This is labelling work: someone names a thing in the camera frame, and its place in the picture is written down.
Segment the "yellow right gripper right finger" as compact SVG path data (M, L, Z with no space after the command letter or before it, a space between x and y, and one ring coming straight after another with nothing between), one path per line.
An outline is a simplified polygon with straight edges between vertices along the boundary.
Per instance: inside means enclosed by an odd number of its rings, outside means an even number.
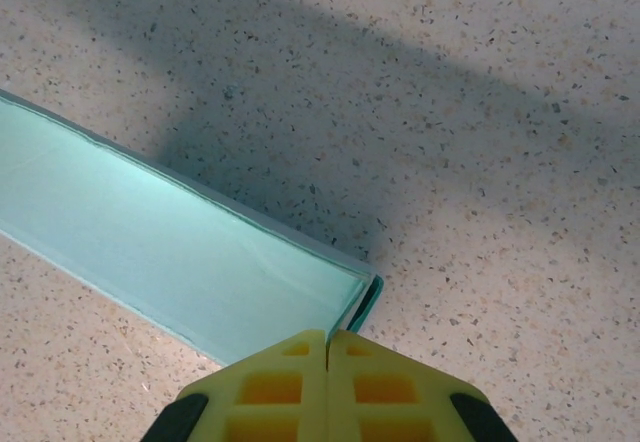
M472 384L355 333L328 352L330 441L514 441Z

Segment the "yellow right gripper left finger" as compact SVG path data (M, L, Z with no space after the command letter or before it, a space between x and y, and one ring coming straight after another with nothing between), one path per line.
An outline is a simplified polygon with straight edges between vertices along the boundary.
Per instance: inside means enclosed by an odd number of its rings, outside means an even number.
M326 339L291 338L184 387L146 441L324 441Z

